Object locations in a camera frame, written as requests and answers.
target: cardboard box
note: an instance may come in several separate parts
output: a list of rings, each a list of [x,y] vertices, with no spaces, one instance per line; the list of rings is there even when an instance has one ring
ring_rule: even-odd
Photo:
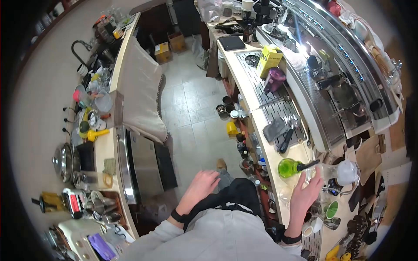
[[[176,32],[173,34],[168,34],[168,41],[170,42],[171,49],[174,52],[182,52],[187,50],[186,42],[184,41],[184,36],[181,32]]]
[[[155,58],[158,63],[165,63],[171,59],[171,52],[168,48],[168,42],[160,43],[155,46]]]
[[[257,76],[265,79],[270,68],[277,67],[283,57],[283,52],[277,46],[264,46],[260,61],[258,62]]]

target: black faucet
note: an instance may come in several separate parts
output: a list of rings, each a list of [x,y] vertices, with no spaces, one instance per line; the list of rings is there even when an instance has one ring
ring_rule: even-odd
[[[77,55],[77,53],[74,51],[74,44],[76,43],[81,43],[82,45],[84,45],[84,47],[87,49],[87,51],[91,51],[93,49],[93,46],[89,45],[88,43],[82,41],[82,40],[76,40],[73,42],[73,44],[71,45],[71,52],[74,54],[75,57],[77,57],[77,59],[85,66],[87,67],[87,69],[90,71],[92,68],[90,68],[89,66],[87,66],[87,64],[80,58],[80,56]]]

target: trash bin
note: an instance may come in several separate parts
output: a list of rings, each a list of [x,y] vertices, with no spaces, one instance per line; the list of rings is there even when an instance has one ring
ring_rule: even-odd
[[[228,78],[229,68],[224,56],[218,51],[218,67],[222,78]]]

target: metal grate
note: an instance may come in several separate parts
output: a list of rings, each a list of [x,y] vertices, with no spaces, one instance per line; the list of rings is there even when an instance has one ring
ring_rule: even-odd
[[[245,61],[245,57],[248,55],[255,55],[255,56],[260,57],[261,51],[252,51],[252,52],[246,51],[246,52],[236,53],[238,60],[240,61],[242,67],[244,68],[244,71],[248,79],[250,80],[255,93],[257,94],[257,98],[258,98],[260,105],[266,104],[267,102],[272,101],[273,99],[276,99],[278,97],[288,96],[289,87],[286,81],[284,83],[286,88],[279,88],[278,91],[273,92],[273,93],[268,93],[268,94],[266,94],[263,91],[264,81],[257,76],[255,72],[255,67],[248,65],[247,62]],[[266,117],[268,123],[271,123],[275,117],[281,117],[287,123],[287,118],[290,114],[297,114],[295,107],[293,106],[293,103],[291,101],[281,101],[278,103],[274,103],[274,104],[264,107],[262,110],[264,112],[264,116]],[[274,141],[276,150],[279,149],[280,144],[284,141],[284,139],[285,139],[285,134],[278,137]],[[290,142],[289,142],[289,146],[297,143],[298,139],[302,139],[302,140],[306,139],[306,134],[303,128],[301,127],[295,129],[295,131],[293,132],[292,138],[290,139]]]
[[[325,135],[328,137],[330,145],[334,145],[342,139],[345,139],[345,131],[341,121],[338,117],[332,117],[332,114],[336,109],[332,102],[329,101],[329,96],[322,96],[321,92],[315,89],[315,81],[304,72],[306,57],[301,53],[294,53],[292,50],[286,48],[280,40],[267,35],[260,26],[257,28],[257,33],[260,33],[260,35],[268,39],[271,43],[277,45],[283,52],[288,68],[290,66],[301,80],[302,85],[300,88],[303,88],[308,94],[310,102],[313,104],[320,120],[317,124],[322,124],[324,126]]]
[[[312,218],[309,222],[312,222],[316,217],[312,215]],[[322,228],[316,232],[312,233],[310,236],[302,236],[302,248],[308,249],[311,253],[310,256],[319,257],[319,254],[321,253],[321,242],[322,242],[322,229],[324,229],[325,226],[322,226]]]

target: purple bag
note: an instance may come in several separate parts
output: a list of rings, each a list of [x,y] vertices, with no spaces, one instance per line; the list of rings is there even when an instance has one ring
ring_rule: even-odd
[[[107,261],[110,261],[116,255],[111,248],[102,239],[99,233],[89,236],[89,241],[92,247],[99,253],[99,255]]]
[[[275,92],[286,80],[285,73],[280,68],[270,68],[266,80],[264,81],[264,92]]]

